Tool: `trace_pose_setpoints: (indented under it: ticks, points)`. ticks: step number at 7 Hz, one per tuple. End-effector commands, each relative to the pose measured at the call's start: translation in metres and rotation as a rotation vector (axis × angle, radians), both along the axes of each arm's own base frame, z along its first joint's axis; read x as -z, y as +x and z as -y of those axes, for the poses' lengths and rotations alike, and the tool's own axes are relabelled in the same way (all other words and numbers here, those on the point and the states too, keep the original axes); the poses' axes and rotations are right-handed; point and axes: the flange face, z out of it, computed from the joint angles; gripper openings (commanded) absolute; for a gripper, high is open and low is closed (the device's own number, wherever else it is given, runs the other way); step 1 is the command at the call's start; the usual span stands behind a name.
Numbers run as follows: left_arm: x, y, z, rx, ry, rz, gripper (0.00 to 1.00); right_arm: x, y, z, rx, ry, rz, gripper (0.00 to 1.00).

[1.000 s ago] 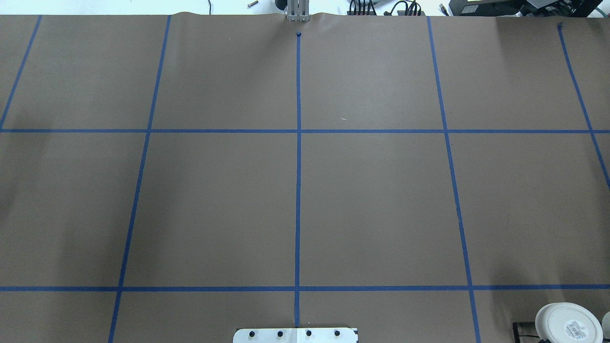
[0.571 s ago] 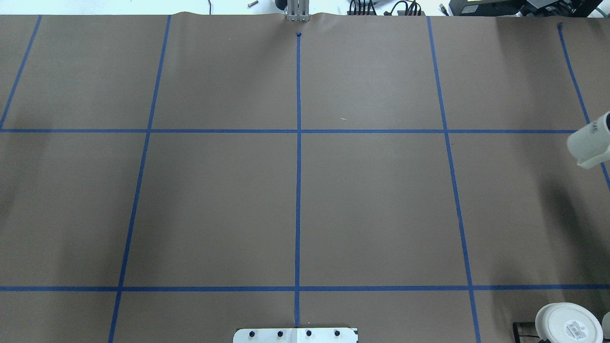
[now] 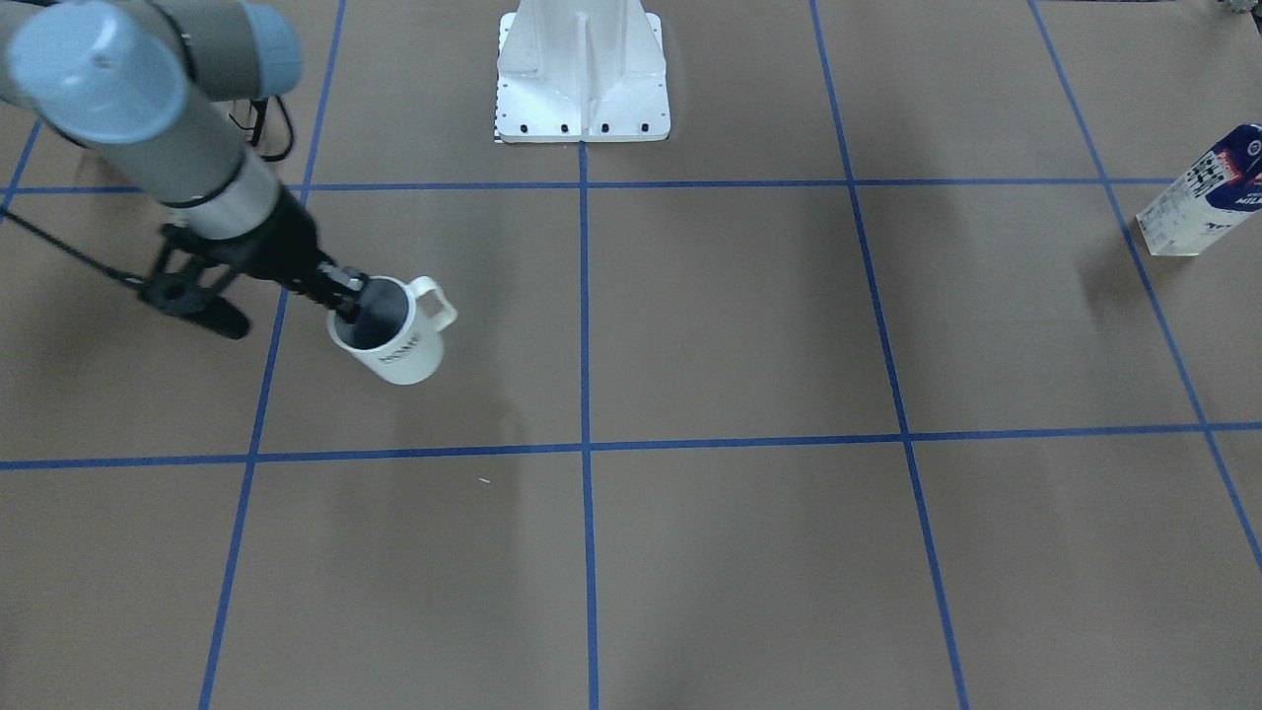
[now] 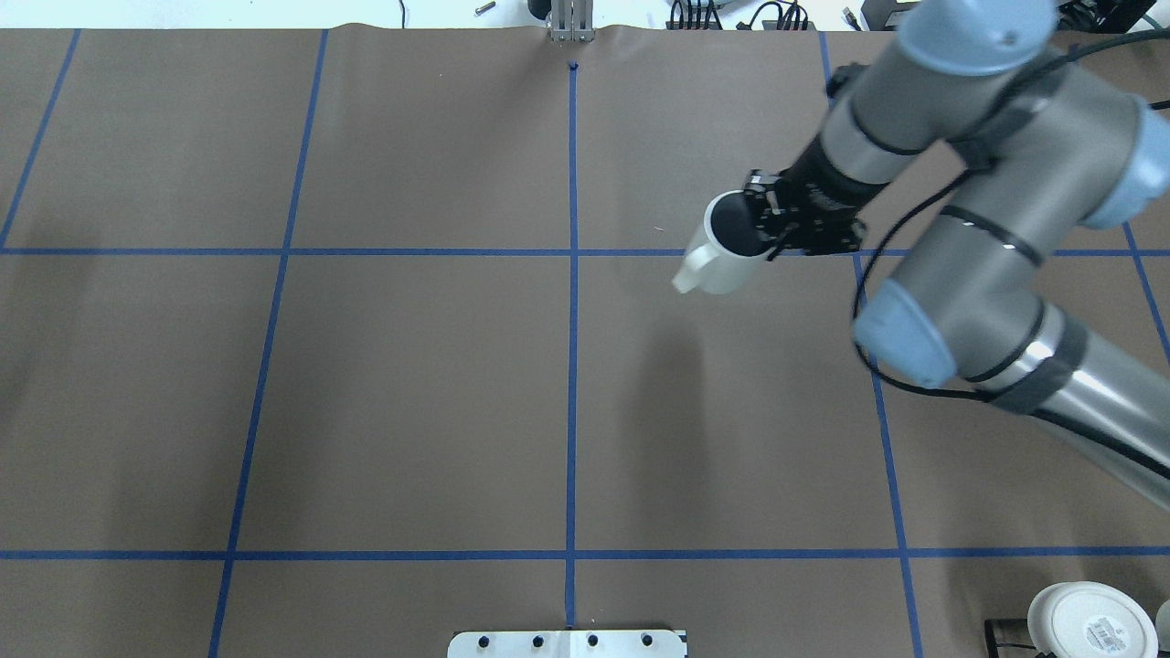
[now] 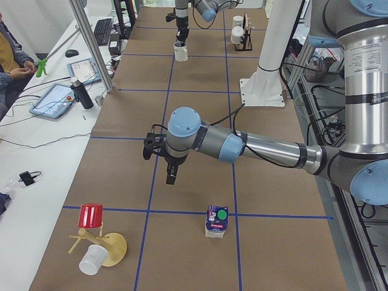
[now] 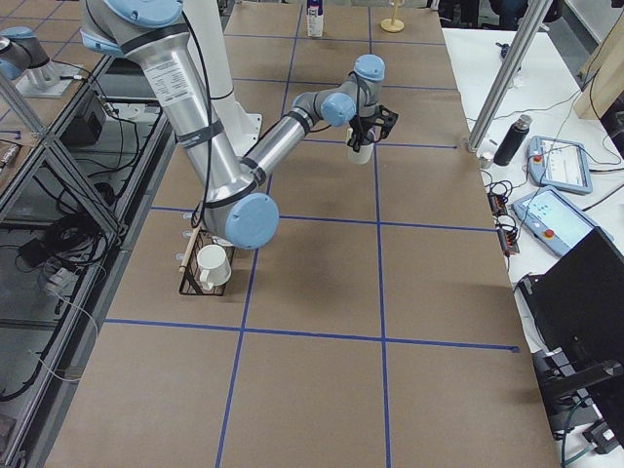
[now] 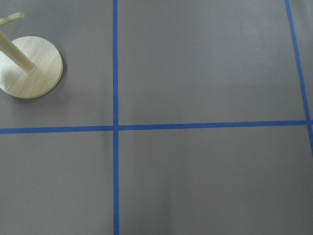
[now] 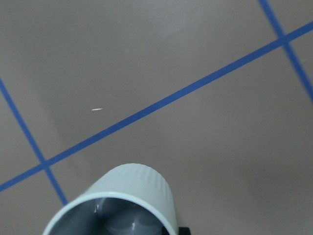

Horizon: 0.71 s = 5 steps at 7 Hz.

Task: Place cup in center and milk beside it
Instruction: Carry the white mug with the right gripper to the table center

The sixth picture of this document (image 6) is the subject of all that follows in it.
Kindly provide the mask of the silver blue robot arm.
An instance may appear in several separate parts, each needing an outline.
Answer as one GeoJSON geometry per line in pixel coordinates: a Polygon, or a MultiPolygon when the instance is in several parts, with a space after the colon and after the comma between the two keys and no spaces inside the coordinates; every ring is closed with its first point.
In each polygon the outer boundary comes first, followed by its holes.
{"type": "Polygon", "coordinates": [[[204,182],[198,221],[239,249],[256,250],[276,233],[278,206],[259,188],[317,123],[348,125],[346,144],[358,152],[387,138],[399,119],[379,102],[383,59],[362,55],[343,83],[299,95],[292,110],[238,157],[213,103],[207,64],[189,53],[197,37],[182,2],[84,1],[81,9],[84,46],[140,67],[204,182]]]}

